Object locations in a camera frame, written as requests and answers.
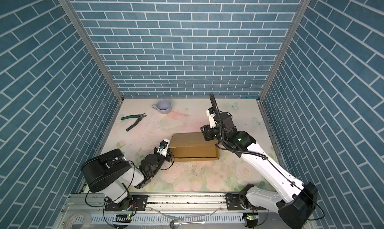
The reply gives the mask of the brown cardboard box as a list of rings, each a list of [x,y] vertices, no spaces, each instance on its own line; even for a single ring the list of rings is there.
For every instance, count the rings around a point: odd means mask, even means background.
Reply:
[[[205,141],[202,133],[178,133],[172,136],[169,149],[175,162],[216,161],[219,149],[214,141]]]

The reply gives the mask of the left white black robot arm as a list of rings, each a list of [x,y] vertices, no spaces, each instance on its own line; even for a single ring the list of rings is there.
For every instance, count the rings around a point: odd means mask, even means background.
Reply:
[[[119,204],[130,199],[129,186],[143,188],[162,170],[164,162],[171,162],[173,157],[170,149],[161,146],[135,166],[120,149],[114,149],[85,161],[81,171],[90,192],[101,192],[112,203]]]

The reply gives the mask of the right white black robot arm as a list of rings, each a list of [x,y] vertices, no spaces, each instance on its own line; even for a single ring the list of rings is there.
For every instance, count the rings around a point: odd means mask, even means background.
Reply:
[[[217,141],[217,147],[236,154],[254,167],[275,189],[262,190],[247,184],[239,192],[244,209],[263,207],[278,213],[292,229],[301,229],[318,208],[318,189],[313,183],[304,184],[275,160],[271,159],[247,132],[237,130],[228,112],[216,107],[207,110],[209,124],[201,127],[206,141]]]

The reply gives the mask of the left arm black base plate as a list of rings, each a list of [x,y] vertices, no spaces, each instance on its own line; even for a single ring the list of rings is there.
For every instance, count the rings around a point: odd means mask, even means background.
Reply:
[[[107,212],[141,212],[145,211],[148,195],[129,195],[119,203],[113,203],[111,199],[107,199],[105,211]]]

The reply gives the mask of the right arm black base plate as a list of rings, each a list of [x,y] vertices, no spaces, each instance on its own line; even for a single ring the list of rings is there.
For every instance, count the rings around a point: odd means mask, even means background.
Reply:
[[[266,211],[266,208],[260,206],[252,206],[250,203],[245,202],[245,200],[240,199],[239,194],[227,193],[224,195],[226,206],[228,211]]]

